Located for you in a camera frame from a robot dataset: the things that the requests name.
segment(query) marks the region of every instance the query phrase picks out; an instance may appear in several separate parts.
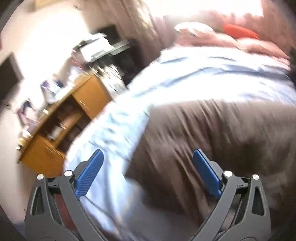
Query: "white wall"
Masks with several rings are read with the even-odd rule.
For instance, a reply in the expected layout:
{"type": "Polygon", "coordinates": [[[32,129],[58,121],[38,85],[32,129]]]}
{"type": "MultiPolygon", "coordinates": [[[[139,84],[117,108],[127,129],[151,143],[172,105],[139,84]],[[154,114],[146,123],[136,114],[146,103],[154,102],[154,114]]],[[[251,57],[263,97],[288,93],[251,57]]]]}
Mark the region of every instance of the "white wall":
{"type": "MultiPolygon", "coordinates": [[[[30,97],[38,107],[43,96],[39,85],[57,73],[70,56],[71,49],[88,33],[107,23],[93,12],[94,0],[78,11],[73,1],[64,0],[33,11],[33,0],[25,0],[14,12],[1,33],[3,49],[0,62],[14,52],[23,73],[19,93],[12,99],[13,108],[30,97]],[[92,10],[92,15],[85,11],[92,10]],[[83,16],[89,16],[87,26],[83,16]]],[[[22,222],[24,209],[36,174],[22,163],[17,164],[15,150],[20,125],[12,110],[0,113],[0,203],[13,223],[22,222]]]]}

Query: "brown blanket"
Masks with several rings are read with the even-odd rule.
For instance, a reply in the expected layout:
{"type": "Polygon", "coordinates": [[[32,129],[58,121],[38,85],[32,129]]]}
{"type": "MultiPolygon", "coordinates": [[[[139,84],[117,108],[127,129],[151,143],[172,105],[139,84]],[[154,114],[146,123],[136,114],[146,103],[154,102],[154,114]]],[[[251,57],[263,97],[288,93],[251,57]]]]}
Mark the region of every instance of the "brown blanket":
{"type": "Polygon", "coordinates": [[[126,176],[201,224],[210,208],[192,164],[197,148],[236,176],[259,174],[273,227],[287,218],[296,203],[296,107],[213,100],[152,108],[126,176]]]}

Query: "ridged blue pad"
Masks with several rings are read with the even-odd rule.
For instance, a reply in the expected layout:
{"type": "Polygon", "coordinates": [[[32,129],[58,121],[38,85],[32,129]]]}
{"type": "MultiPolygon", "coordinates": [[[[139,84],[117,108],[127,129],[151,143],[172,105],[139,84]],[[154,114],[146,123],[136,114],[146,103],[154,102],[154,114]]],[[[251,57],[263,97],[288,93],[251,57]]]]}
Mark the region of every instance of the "ridged blue pad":
{"type": "Polygon", "coordinates": [[[193,152],[193,164],[210,194],[220,198],[222,191],[220,179],[199,150],[193,152]]]}
{"type": "Polygon", "coordinates": [[[98,153],[91,159],[89,164],[83,170],[76,182],[75,195],[79,199],[82,196],[85,196],[92,185],[95,177],[97,176],[99,170],[101,169],[104,162],[104,154],[100,150],[98,153]]]}

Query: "light blue bed sheet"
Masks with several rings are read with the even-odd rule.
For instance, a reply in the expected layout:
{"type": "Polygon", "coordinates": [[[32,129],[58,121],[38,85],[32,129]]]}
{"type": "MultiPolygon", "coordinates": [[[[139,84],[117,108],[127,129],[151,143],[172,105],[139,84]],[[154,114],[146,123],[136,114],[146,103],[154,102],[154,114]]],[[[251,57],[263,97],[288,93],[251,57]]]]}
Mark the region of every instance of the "light blue bed sheet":
{"type": "Polygon", "coordinates": [[[69,149],[64,170],[74,170],[96,149],[104,152],[101,170],[86,197],[80,198],[94,222],[121,239],[134,239],[127,216],[132,213],[131,203],[140,187],[126,180],[124,173],[145,130],[152,105],[208,99],[296,105],[294,85],[286,76],[288,70],[273,61],[264,64],[260,58],[234,48],[163,50],[69,149]]]}

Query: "cabinet door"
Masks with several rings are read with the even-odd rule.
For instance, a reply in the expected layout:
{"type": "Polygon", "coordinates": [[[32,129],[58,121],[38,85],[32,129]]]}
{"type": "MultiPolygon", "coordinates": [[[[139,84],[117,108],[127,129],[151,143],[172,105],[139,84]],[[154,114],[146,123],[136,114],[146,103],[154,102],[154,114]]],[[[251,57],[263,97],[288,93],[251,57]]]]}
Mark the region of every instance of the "cabinet door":
{"type": "Polygon", "coordinates": [[[73,96],[91,119],[95,118],[111,100],[96,76],[91,77],[73,96]]]}
{"type": "Polygon", "coordinates": [[[21,161],[37,174],[56,177],[62,174],[64,159],[62,153],[51,148],[45,138],[36,136],[21,161]]]}

